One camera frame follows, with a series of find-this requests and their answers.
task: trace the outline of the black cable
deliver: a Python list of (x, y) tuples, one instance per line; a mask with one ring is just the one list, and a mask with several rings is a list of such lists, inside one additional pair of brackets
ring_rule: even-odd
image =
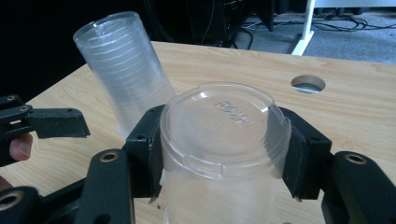
[[(354, 24), (352, 27), (342, 27), (337, 25), (332, 25), (326, 22), (331, 21), (349, 21)], [(244, 26), (249, 26), (251, 24), (263, 25), (262, 22), (245, 22)], [(283, 21), (281, 22), (282, 25), (295, 25), (295, 24), (304, 24), (303, 21)], [(316, 28), (323, 30), (323, 31), (335, 31), (335, 32), (357, 32), (357, 31), (371, 31), (371, 30), (384, 30), (384, 29), (396, 29), (396, 24), (388, 25), (388, 26), (376, 26), (371, 25), (368, 21), (360, 18), (353, 18), (350, 16), (340, 16), (340, 17), (330, 17), (326, 18), (323, 21), (312, 21), (311, 23)]]
[(248, 43), (248, 45), (247, 45), (247, 48), (246, 49), (250, 49), (251, 48), (251, 45), (253, 44), (253, 34), (251, 33), (251, 32), (249, 32), (249, 31), (247, 31), (247, 30), (245, 30), (244, 28), (240, 28), (241, 29), (241, 31), (243, 31), (243, 32), (245, 32), (245, 33), (247, 33), (248, 35), (250, 35), (250, 41), (249, 41), (249, 43)]
[(210, 26), (212, 25), (214, 13), (215, 13), (215, 0), (212, 1), (212, 13), (210, 15), (210, 21), (209, 21), (209, 24), (207, 25), (207, 29), (205, 31), (204, 37), (202, 37), (201, 45), (204, 44), (204, 40), (205, 40), (205, 37), (207, 35), (207, 32), (209, 31)]
[(234, 47), (234, 48), (238, 49), (238, 46), (236, 45), (236, 43), (235, 43), (235, 41), (234, 41), (234, 40), (233, 40), (233, 43), (232, 43), (232, 45), (233, 45), (233, 47)]

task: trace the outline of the finger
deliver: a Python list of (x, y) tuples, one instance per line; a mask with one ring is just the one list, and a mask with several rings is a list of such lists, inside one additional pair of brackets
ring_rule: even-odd
[(33, 136), (29, 133), (22, 134), (12, 139), (9, 145), (9, 155), (11, 155), (14, 160), (26, 161), (30, 158), (32, 143)]
[(9, 189), (12, 186), (2, 176), (0, 176), (0, 191), (3, 189)]

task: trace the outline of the wooden table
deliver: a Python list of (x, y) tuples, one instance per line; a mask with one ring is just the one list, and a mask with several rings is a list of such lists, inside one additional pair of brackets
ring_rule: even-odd
[[(177, 94), (210, 81), (240, 82), (271, 94), (332, 140), (332, 152), (352, 150), (375, 160), (396, 183), (396, 65), (300, 57), (238, 49), (153, 43)], [(297, 92), (300, 75), (322, 78), (317, 94)], [(0, 175), (14, 186), (48, 195), (83, 178), (93, 155), (124, 144), (103, 90), (87, 65), (31, 102), (34, 108), (74, 107), (84, 114), (92, 135), (86, 139), (35, 139), (29, 161), (9, 165)], [(163, 223), (160, 199), (135, 200), (138, 224)], [(297, 203), (282, 184), (272, 223), (323, 223), (320, 201)]]

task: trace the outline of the inverted plastic cup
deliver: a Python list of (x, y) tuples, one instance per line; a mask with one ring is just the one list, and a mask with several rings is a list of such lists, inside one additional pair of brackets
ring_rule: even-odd
[(175, 95), (137, 13), (90, 22), (73, 39), (106, 91), (125, 138), (147, 110)]
[(209, 83), (161, 116), (164, 223), (268, 223), (289, 148), (290, 120), (266, 93)]

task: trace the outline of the black equipment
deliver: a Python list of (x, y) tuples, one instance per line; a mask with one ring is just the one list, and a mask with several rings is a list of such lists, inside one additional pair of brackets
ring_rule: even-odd
[[(30, 187), (1, 191), (0, 222), (134, 223), (132, 198), (155, 200), (161, 191), (162, 110), (163, 105), (150, 109), (122, 149), (95, 155), (85, 179), (44, 198)], [(333, 155), (326, 136), (294, 112), (281, 110), (292, 124), (283, 173), (292, 197), (315, 200), (322, 189), (326, 223), (396, 223), (396, 188), (374, 161), (349, 151)], [(8, 112), (1, 111), (0, 123)], [(4, 154), (7, 148), (0, 150)]]

